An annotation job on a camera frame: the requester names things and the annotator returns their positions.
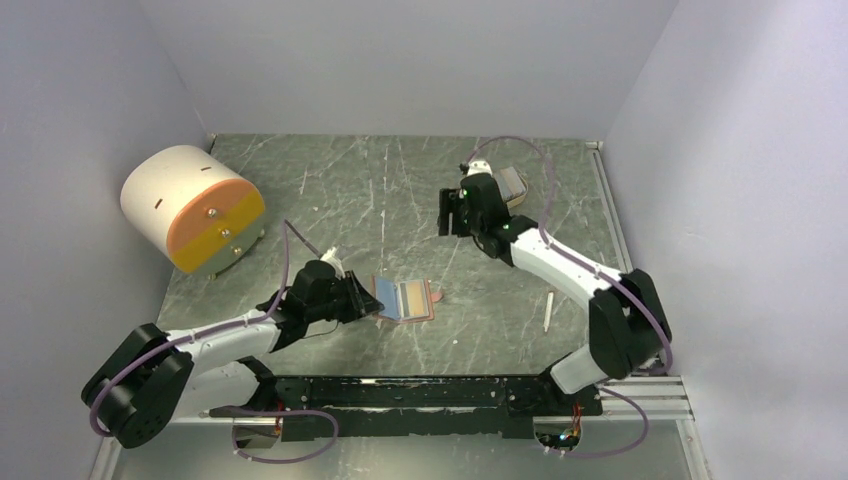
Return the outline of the tan leather card holder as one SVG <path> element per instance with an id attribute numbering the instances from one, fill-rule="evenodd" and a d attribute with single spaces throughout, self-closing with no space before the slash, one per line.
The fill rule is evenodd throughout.
<path id="1" fill-rule="evenodd" d="M 378 319 L 397 324 L 430 321 L 435 316 L 434 305 L 443 298 L 426 279 L 393 281 L 373 276 L 372 293 L 382 304 L 375 314 Z"/>

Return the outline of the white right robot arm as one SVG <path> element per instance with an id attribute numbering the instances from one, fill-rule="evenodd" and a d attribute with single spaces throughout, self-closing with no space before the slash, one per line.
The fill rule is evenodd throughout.
<path id="1" fill-rule="evenodd" d="M 578 391 L 624 379 L 659 353 L 671 352 L 671 332 L 653 279 L 640 269 L 620 272 L 566 247 L 540 223 L 513 215 L 494 177 L 475 173 L 439 192 L 442 236 L 469 237 L 488 257 L 530 273 L 581 306 L 588 339 L 553 363 L 539 391 L 542 406 L 562 414 Z"/>

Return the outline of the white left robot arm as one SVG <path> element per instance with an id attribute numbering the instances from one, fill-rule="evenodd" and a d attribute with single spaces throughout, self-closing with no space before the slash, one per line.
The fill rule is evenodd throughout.
<path id="1" fill-rule="evenodd" d="M 304 339 L 316 322 L 350 323 L 383 308 L 353 272 L 310 260 L 292 285 L 237 317 L 185 330 L 141 325 L 83 387 L 92 430 L 136 448 L 171 420 L 202 411 L 283 411 L 277 378 L 260 356 Z"/>

